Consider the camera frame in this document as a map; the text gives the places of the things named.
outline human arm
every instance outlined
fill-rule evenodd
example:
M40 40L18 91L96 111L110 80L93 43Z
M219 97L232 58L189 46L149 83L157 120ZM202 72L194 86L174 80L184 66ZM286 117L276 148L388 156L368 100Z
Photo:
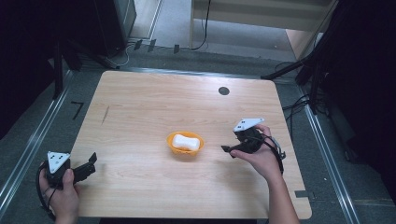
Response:
M263 125L256 125L266 136L271 136L271 131ZM265 141L274 147L274 143L265 138ZM280 173L279 166L271 149L262 144L260 149L252 154L240 150L232 150L232 156L248 161L253 168L262 175L268 184L270 208L269 219L271 224L276 223L300 223L294 210L285 180Z
M73 185L74 174L71 169L66 170L63 177L64 189L50 188L47 180L46 170L40 172L40 189L47 199L50 198L49 205L52 207L56 224L74 224L78 220L78 192Z

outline table top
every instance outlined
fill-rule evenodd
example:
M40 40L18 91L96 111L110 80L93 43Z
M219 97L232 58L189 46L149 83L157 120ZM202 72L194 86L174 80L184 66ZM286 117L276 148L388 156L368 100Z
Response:
M227 95L219 93L226 87ZM82 217L266 218L268 188L251 165L220 146L239 144L233 127L265 118L286 152L283 174L299 218L310 218L304 183L272 81L104 72L71 153L72 167L97 153L79 182ZM198 133L195 156L172 153L166 137Z

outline orange bowl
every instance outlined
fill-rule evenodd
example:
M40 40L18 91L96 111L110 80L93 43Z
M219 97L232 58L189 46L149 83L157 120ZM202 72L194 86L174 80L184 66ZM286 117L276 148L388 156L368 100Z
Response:
M189 137L189 138L198 138L200 144L197 150L189 150L188 148L184 148L184 147L174 147L172 145L173 139L175 137L175 135L177 134L181 134L185 137ZM174 132L174 133L170 133L168 135L168 137L166 138L166 142L168 143L168 146L172 149L172 152L175 154L188 154L188 155L192 155L195 156L199 151L201 151L202 147L204 146L204 139L196 134L196 133L191 133L191 132Z

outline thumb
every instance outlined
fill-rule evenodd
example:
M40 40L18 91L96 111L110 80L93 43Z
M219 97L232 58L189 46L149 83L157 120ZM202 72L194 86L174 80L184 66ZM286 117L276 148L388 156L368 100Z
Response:
M74 181L74 173L71 169L67 169L66 172L64 172L64 190L70 190L73 189L73 181Z
M230 154L231 154L232 156L236 157L236 158L241 159L241 160L250 161L249 157L250 157L251 155L248 154L248 153L246 153L246 152L243 152L243 151L241 151L241 150L234 149L234 150L232 150L232 151L230 152Z

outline white triangular marker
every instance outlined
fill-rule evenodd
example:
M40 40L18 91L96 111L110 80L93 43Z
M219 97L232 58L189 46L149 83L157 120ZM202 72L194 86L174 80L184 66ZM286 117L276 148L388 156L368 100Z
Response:
M263 122L264 119L242 119L239 123L233 128L234 132L241 132L248 128L253 127L254 125Z
M69 153L51 152L47 154L49 159L49 171L54 174L70 158Z

